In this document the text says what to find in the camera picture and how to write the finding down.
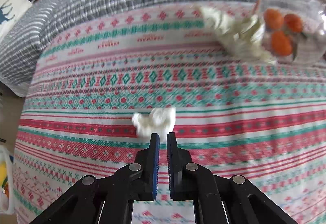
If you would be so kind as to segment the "small white tissue ball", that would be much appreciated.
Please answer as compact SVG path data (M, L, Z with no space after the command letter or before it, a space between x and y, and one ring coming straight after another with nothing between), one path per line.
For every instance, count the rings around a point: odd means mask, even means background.
M138 137L150 138L152 134L158 134L160 142L163 143L167 140L167 135L174 130L176 108L154 108L149 115L134 113L131 122Z

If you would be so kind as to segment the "cream paper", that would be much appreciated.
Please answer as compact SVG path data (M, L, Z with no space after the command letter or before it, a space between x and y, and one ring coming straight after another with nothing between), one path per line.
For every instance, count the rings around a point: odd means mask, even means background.
M276 64L276 57L262 46L265 22L254 14L236 18L213 7L198 7L204 24L230 56L248 63Z

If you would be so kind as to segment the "white trash bin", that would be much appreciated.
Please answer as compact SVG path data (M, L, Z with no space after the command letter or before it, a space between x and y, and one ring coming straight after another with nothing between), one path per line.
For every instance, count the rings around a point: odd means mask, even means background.
M13 161L4 145L1 145L1 215L14 214Z

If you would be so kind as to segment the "patterned red green tablecloth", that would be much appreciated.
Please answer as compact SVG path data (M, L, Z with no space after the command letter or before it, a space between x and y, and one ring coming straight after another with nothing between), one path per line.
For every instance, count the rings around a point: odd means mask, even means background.
M84 175L134 161L134 113L176 108L180 147L214 174L241 174L298 223L325 223L325 60L230 58L192 4L100 18L42 53L14 151L15 212L30 223Z

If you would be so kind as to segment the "orange tangerine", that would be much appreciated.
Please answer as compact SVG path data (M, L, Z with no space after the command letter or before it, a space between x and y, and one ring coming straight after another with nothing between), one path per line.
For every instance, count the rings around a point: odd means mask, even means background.
M290 31L292 31L294 33L301 33L303 30L302 19L296 14L285 15L284 16L284 24Z
M271 48L278 56L286 57L293 53L290 39L283 31L275 31L271 34Z
M284 23L282 14L277 9L268 8L264 12L264 20L267 27L271 30L281 29Z

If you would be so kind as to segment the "glass jar with cork lid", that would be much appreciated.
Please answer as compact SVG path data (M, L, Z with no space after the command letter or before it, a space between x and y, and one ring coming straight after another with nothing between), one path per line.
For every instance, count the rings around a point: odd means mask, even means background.
M325 0L258 0L263 46L280 63L311 66L325 54Z

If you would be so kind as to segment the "white deer print pillow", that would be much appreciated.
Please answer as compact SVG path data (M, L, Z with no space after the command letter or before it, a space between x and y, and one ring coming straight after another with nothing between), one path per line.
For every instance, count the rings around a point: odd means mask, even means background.
M0 40L9 33L18 20L32 6L29 0L1 0Z

